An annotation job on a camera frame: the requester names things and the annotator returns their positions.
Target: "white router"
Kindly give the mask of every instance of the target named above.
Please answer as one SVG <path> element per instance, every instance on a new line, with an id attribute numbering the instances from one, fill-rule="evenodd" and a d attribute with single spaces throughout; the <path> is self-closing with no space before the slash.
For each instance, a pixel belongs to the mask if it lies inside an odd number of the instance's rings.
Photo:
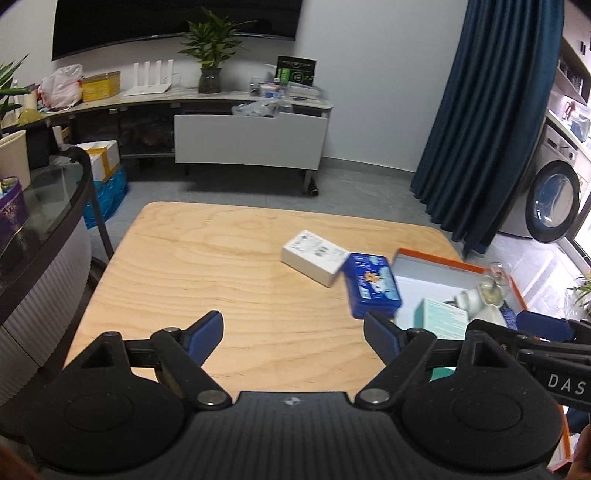
<path id="1" fill-rule="evenodd" d="M 174 60 L 168 61 L 166 80 L 167 83 L 160 83 L 162 80 L 162 60 L 156 62 L 156 83 L 150 84 L 150 62 L 144 62 L 144 84 L 139 85 L 139 63 L 134 63 L 134 85 L 123 96 L 149 95 L 152 93 L 164 93 L 173 84 Z"/>

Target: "gray tile floor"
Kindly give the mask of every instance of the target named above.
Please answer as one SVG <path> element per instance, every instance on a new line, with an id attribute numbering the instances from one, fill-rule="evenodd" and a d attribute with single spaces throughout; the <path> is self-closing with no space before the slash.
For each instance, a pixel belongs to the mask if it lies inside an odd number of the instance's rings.
<path id="1" fill-rule="evenodd" d="M 141 209 L 159 200 L 305 210 L 437 227 L 409 191 L 412 174 L 389 168 L 325 159 L 315 176 L 318 197 L 303 196 L 298 173 L 283 168 L 196 164 L 185 175 L 184 167 L 171 160 L 154 161 L 149 168 L 130 161 L 125 168 L 129 193 L 106 223 L 115 248 Z M 93 255 L 105 258 L 97 229 L 90 233 Z M 454 247 L 461 251 L 460 244 Z M 493 260 L 507 265 L 530 310 L 558 317 L 571 313 L 565 308 L 566 288 L 580 272 L 558 245 L 497 235 L 484 257 L 469 259 L 475 264 Z"/>

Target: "round glass door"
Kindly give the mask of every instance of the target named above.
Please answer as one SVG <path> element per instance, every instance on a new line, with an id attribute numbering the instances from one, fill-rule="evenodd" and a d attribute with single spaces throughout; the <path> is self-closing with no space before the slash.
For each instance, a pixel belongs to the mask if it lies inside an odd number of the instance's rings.
<path id="1" fill-rule="evenodd" d="M 579 211 L 579 178 L 561 160 L 545 165 L 535 176 L 525 207 L 525 223 L 541 243 L 565 236 Z"/>

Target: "wall-mounted television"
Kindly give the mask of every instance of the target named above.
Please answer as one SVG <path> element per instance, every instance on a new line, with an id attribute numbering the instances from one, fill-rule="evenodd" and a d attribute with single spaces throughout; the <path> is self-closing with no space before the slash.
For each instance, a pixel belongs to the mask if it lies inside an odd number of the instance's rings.
<path id="1" fill-rule="evenodd" d="M 241 26 L 241 34 L 295 39 L 302 0 L 58 0 L 53 60 L 118 43 L 174 37 L 187 20 L 205 20 L 201 7 Z"/>

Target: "purple bucket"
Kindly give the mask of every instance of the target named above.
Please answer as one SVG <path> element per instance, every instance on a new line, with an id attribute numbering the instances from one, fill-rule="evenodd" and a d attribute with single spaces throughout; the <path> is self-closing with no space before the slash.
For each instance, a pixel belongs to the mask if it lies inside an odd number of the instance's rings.
<path id="1" fill-rule="evenodd" d="M 18 178 L 0 179 L 0 186 L 2 191 L 6 192 L 0 198 L 0 248 L 4 250 L 27 221 L 29 212 Z"/>

